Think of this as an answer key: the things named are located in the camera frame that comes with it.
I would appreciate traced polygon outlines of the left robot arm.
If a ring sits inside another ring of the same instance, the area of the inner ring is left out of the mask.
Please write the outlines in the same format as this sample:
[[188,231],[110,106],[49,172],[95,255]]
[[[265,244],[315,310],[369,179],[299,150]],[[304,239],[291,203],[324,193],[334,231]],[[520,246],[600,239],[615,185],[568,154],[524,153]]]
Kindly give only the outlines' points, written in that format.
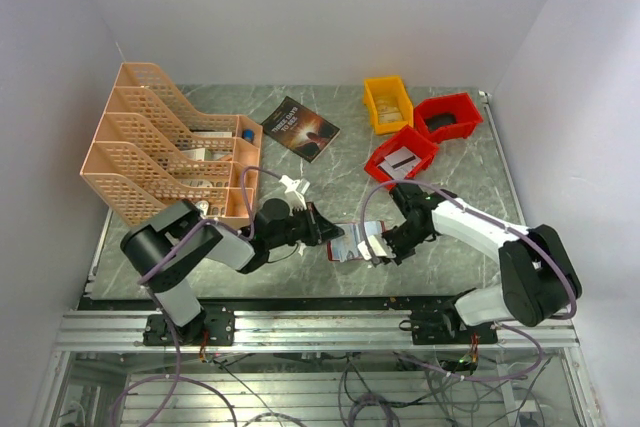
[[344,235],[312,202],[292,208],[278,198],[267,200],[251,225],[239,231],[202,216],[181,200],[132,228],[120,249],[162,308],[148,317],[145,346],[217,346],[233,343],[235,318],[225,307],[204,307],[187,276],[206,258],[247,275],[270,262],[272,250],[285,245],[313,247]]

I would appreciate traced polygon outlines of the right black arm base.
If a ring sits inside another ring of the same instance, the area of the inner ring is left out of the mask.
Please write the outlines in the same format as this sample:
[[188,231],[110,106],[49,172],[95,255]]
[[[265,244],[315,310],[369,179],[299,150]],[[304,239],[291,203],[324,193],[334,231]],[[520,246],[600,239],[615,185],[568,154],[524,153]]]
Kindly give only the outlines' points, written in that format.
[[414,345],[493,345],[498,342],[491,323],[466,326],[451,312],[412,311],[399,325],[409,332]]

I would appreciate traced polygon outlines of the red leather card holder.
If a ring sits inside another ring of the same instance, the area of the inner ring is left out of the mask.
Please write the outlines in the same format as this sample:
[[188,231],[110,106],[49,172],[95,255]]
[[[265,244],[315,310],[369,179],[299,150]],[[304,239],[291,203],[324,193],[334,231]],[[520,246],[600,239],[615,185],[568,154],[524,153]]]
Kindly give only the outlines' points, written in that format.
[[360,226],[356,222],[338,223],[343,235],[332,239],[327,244],[327,256],[331,262],[349,262],[363,260],[358,245],[362,242]]

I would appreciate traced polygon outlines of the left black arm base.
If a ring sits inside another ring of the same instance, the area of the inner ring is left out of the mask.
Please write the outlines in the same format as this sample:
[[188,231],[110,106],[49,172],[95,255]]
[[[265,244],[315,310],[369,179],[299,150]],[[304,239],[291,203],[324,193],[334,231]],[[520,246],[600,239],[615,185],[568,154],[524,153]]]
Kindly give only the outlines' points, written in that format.
[[181,346],[231,346],[234,341],[235,316],[222,308],[202,310],[184,326],[169,327],[163,314],[150,315],[143,331],[143,345],[160,347],[174,344],[174,334]]

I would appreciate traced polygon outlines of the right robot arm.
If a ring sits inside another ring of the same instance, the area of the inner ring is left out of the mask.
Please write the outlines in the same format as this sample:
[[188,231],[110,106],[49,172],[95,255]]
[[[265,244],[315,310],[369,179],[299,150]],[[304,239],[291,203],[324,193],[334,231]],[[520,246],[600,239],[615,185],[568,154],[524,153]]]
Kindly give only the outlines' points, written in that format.
[[452,300],[440,320],[442,334],[459,343],[476,326],[515,320],[535,327],[576,314],[582,286],[557,231],[500,220],[442,189],[428,193],[415,181],[396,183],[389,194],[404,222],[361,243],[362,254],[399,265],[418,245],[440,236],[461,241],[494,261],[500,283],[471,289]]

